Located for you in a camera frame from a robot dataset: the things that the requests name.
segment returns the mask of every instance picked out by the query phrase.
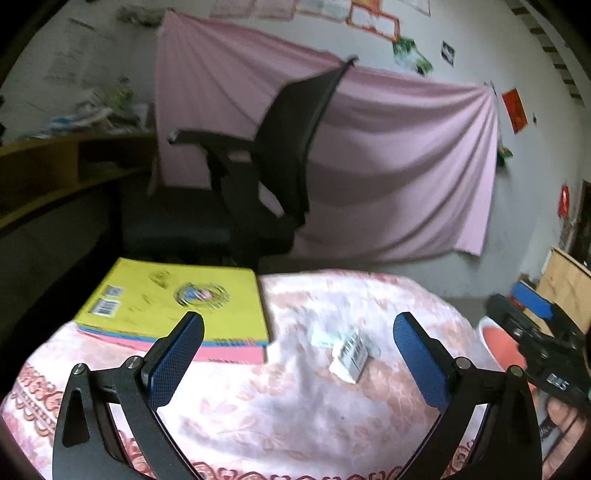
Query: logo on book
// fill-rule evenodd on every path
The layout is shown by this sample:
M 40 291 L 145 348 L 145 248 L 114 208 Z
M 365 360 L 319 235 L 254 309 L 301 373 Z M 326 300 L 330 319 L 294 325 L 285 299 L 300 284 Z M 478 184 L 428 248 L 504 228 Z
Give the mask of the logo on book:
M 205 285 L 185 283 L 174 293 L 174 299 L 183 307 L 218 309 L 228 303 L 230 295 L 224 288 L 213 283 Z
M 150 274 L 150 280 L 156 283 L 157 286 L 167 289 L 170 284 L 170 272 L 166 270 L 159 270 Z

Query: hand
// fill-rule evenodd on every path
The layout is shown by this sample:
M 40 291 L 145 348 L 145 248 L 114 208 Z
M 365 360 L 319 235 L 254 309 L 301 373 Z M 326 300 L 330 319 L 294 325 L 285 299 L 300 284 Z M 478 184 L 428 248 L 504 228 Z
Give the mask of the hand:
M 548 416 L 562 430 L 564 437 L 550 452 L 544 465 L 542 465 L 542 478 L 544 480 L 552 476 L 581 438 L 587 421 L 580 416 L 577 418 L 578 414 L 576 408 L 569 407 L 556 398 L 551 398 L 548 401 Z

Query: blue gripper pad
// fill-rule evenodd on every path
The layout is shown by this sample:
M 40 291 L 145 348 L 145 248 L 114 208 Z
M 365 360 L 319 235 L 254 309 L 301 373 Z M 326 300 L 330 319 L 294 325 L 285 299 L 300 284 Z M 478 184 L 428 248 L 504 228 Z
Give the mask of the blue gripper pad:
M 148 377 L 147 400 L 154 411 L 170 402 L 203 342 L 203 318 L 198 313 L 190 313 L 189 319 L 186 320 L 185 316 L 181 320 L 183 325 L 179 322 L 180 331 L 175 327 L 166 339 L 161 339 L 171 339 L 171 342 Z
M 410 322 L 414 322 L 416 325 L 413 327 Z M 427 405 L 437 408 L 442 413 L 449 404 L 447 375 L 439 367 L 427 345 L 415 331 L 416 327 L 421 329 L 425 337 L 427 336 L 423 328 L 408 312 L 396 316 L 393 328 L 394 342 Z
M 529 288 L 525 283 L 516 283 L 513 286 L 511 295 L 513 295 L 518 302 L 529 308 L 541 319 L 552 319 L 552 308 L 550 302 L 540 297 L 535 292 L 535 290 Z

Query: stack of books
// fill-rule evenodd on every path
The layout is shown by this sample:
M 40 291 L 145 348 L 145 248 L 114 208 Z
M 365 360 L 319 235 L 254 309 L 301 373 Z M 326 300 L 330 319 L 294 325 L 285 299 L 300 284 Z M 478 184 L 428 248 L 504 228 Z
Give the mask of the stack of books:
M 75 321 L 84 335 L 147 352 L 186 312 L 198 312 L 205 323 L 195 361 L 264 363 L 269 334 L 256 276 L 247 268 L 120 258 Z

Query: yellow book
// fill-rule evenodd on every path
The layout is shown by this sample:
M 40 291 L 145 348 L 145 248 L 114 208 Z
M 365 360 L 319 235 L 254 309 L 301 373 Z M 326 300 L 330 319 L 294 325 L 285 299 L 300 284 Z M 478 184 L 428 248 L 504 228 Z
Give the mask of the yellow book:
M 203 317 L 204 346 L 269 342 L 256 276 L 247 268 L 120 258 L 75 321 L 82 331 L 153 342 L 189 311 Z

